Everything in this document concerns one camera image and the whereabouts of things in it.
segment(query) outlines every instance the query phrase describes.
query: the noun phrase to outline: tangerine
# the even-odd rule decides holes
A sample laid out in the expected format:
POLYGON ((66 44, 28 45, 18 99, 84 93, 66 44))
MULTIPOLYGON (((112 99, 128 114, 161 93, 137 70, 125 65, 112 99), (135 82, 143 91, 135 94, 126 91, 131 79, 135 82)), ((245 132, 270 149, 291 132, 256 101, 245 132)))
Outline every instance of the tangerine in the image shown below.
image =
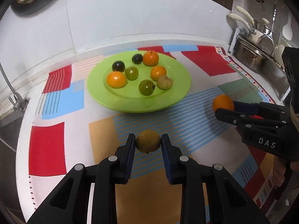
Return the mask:
POLYGON ((121 88, 125 86, 127 79, 120 71, 112 71, 108 74, 106 82, 110 87, 121 88))
POLYGON ((143 55, 143 63, 147 66, 155 66, 159 62, 159 55, 156 51, 149 50, 143 55))
POLYGON ((225 94, 218 95, 214 98, 212 108, 214 112, 219 108, 235 110, 234 102, 225 94))
POLYGON ((166 69, 163 66, 154 66, 150 71, 150 78, 153 81, 158 81, 161 76, 166 76, 166 69))

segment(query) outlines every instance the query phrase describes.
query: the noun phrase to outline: cream-colored handle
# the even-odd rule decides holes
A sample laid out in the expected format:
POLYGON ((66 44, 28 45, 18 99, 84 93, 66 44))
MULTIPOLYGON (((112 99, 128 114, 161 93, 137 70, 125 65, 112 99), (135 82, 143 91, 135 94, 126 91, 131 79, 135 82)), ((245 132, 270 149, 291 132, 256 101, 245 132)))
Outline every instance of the cream-colored handle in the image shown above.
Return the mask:
POLYGON ((269 22, 267 19, 262 18, 262 23, 263 23, 264 25, 268 25, 270 22, 269 22))
POLYGON ((234 19, 234 20, 237 20, 237 21, 242 22, 242 23, 245 25, 245 27, 246 27, 248 30, 250 30, 249 24, 244 20, 244 18, 241 18, 239 15, 237 15, 237 14, 233 14, 233 13, 229 13, 228 16, 229 16, 230 18, 234 19))
POLYGON ((255 21, 253 19, 253 17, 249 14, 249 12, 247 12, 243 7, 240 7, 240 6, 235 6, 235 8, 237 9, 238 12, 246 15, 248 18, 249 18, 249 21, 252 25, 255 24, 255 21))

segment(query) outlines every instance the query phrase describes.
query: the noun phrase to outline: faucet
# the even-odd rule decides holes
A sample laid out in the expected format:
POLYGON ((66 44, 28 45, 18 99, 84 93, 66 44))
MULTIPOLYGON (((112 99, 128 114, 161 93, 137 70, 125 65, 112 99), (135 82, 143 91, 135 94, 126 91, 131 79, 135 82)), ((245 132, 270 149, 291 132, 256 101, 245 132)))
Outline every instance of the faucet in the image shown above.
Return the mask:
POLYGON ((14 102, 13 99, 10 96, 8 97, 9 101, 13 104, 14 111, 21 110, 22 112, 24 112, 26 107, 27 107, 27 104, 28 104, 29 100, 28 99, 23 99, 22 96, 13 88, 13 86, 11 85, 10 81, 8 80, 6 74, 3 70, 1 62, 0 62, 0 71, 1 71, 5 81, 7 83, 7 85, 11 89, 11 91, 13 93, 13 97, 16 101, 16 102, 14 102))

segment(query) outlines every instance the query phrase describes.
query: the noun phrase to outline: sink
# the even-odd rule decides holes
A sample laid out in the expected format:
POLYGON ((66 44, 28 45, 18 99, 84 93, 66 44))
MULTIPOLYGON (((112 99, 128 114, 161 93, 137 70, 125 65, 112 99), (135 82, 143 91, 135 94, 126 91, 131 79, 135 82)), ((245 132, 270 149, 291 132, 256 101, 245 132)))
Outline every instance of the sink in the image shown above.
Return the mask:
POLYGON ((21 111, 13 111, 0 120, 0 200, 25 222, 16 186, 16 149, 23 116, 21 111))

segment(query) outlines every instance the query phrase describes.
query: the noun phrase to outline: beige fruit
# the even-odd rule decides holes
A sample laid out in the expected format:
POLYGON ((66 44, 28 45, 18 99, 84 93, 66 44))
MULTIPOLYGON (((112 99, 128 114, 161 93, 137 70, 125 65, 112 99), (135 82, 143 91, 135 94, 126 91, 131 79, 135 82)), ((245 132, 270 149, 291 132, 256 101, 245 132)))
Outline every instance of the beige fruit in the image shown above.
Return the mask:
POLYGON ((160 76, 157 81, 157 86, 162 90, 170 89, 172 87, 172 80, 167 76, 160 76))
POLYGON ((144 130, 136 138, 136 148, 143 153, 154 152, 161 145, 161 137, 153 130, 144 130))

